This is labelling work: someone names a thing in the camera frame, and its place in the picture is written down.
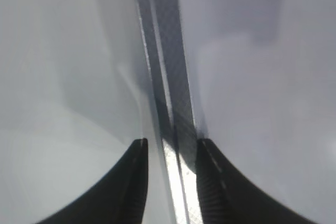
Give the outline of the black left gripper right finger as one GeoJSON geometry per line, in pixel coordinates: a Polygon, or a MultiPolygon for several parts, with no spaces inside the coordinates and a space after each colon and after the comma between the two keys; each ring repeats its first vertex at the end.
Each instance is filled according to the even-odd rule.
{"type": "Polygon", "coordinates": [[[208,138],[197,141],[195,169],[204,223],[311,223],[249,181],[208,138]]]}

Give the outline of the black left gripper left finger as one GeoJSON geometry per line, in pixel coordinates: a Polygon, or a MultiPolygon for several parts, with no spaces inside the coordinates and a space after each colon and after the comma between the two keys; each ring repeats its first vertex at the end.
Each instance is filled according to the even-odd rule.
{"type": "Polygon", "coordinates": [[[148,181],[148,141],[137,139],[95,185],[41,222],[142,223],[148,181]]]}

